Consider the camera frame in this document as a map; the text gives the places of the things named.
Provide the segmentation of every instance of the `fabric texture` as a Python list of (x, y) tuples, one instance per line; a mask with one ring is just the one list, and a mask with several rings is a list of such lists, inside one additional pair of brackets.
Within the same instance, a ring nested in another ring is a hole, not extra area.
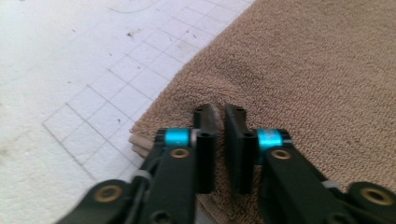
[(396, 190), (396, 1), (257, 0), (175, 76), (130, 141), (146, 156), (160, 128), (191, 127), (212, 104), (219, 130), (216, 190), (199, 195), (217, 223), (261, 223), (255, 193), (234, 196), (224, 164), (226, 104), (250, 128), (282, 128), (318, 169), (346, 189)]

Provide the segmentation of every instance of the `white surface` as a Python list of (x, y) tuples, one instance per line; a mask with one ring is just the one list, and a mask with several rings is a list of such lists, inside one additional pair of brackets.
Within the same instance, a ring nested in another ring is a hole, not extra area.
[(0, 223), (53, 223), (128, 180), (129, 129), (249, 2), (0, 1)]

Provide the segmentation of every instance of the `screw hole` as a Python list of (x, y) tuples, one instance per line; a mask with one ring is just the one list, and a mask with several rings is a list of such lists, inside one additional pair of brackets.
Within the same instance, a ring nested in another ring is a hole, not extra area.
[(361, 190), (361, 195), (368, 201), (380, 205), (394, 204), (394, 200), (380, 189), (365, 188)]
[(99, 203), (109, 203), (121, 196), (122, 189), (117, 185), (107, 185), (97, 190), (93, 198)]
[(171, 157), (177, 159), (183, 159), (190, 155), (190, 152), (184, 148), (177, 148), (171, 151)]
[(288, 160), (291, 158), (290, 153), (285, 150), (274, 150), (271, 152), (271, 155), (280, 160)]

